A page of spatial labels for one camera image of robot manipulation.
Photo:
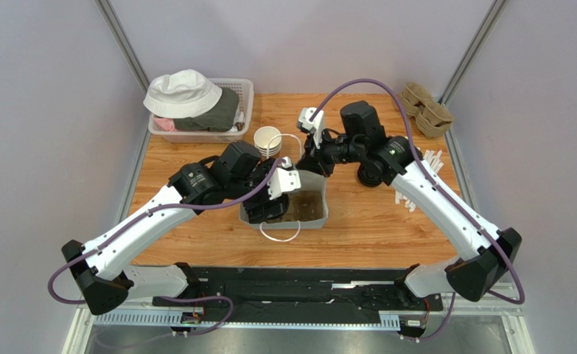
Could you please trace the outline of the white paper bag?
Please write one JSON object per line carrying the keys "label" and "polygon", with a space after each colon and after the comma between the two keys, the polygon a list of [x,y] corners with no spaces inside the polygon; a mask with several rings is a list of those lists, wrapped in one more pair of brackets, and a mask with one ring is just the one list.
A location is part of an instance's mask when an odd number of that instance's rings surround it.
{"label": "white paper bag", "polygon": [[320,229],[329,217],[326,201],[326,179],[299,170],[289,156],[271,154],[261,147],[263,159],[271,166],[281,159],[265,188],[239,207],[239,220],[268,240],[288,243],[306,229]]}

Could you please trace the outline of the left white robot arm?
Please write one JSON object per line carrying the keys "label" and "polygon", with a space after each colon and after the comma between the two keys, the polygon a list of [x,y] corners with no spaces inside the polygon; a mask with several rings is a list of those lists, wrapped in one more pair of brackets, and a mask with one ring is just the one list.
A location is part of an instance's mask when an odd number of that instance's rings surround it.
{"label": "left white robot arm", "polygon": [[146,248],[202,212],[237,204],[264,222],[281,217],[289,193],[301,187],[299,172],[287,157],[264,160],[244,141],[227,145],[219,156],[182,166],[142,208],[103,235],[62,248],[66,264],[94,315],[102,315],[129,299],[183,294],[195,282],[181,265],[132,266]]}

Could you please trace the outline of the brown cardboard cup carrier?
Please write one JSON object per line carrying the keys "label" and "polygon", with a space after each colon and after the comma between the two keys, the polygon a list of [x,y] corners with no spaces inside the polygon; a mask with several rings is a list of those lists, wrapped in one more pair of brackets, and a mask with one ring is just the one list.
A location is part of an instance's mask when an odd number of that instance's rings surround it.
{"label": "brown cardboard cup carrier", "polygon": [[284,221],[316,221],[325,215],[322,195],[317,191],[301,191],[289,194],[289,206]]}

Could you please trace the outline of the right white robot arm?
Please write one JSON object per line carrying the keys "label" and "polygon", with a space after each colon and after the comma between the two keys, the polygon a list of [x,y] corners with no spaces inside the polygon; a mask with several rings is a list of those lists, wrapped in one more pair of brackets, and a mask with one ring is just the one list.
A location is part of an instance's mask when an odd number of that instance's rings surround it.
{"label": "right white robot arm", "polygon": [[443,232],[457,254],[432,265],[412,265],[396,281],[401,303],[455,292],[477,302],[507,272],[522,237],[513,228],[499,229],[481,217],[452,191],[403,136],[389,136],[376,109],[366,101],[342,107],[344,133],[332,136],[324,114],[304,108],[297,127],[307,135],[297,164],[328,178],[335,165],[357,163],[357,177],[366,187],[386,184],[407,197]]}

